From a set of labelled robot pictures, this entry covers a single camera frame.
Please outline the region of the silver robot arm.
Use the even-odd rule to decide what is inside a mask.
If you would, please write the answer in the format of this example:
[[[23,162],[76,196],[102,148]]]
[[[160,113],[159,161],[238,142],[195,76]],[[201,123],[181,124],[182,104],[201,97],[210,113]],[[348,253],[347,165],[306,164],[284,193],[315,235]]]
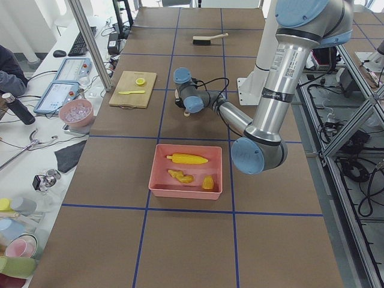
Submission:
[[[187,68],[173,73],[177,95],[187,113],[212,109],[242,136],[232,145],[232,162],[246,174],[259,174],[284,163],[287,146],[280,128],[310,52],[348,42],[353,1],[278,1],[275,9],[277,47],[250,118],[220,92],[200,91]]]

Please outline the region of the person blue sleeve forearm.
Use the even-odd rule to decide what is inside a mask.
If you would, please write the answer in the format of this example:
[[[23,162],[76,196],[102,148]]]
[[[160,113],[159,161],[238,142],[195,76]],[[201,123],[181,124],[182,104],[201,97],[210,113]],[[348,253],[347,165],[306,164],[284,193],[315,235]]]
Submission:
[[[22,96],[27,85],[28,79],[14,53],[1,46],[1,94],[11,93],[15,97]]]

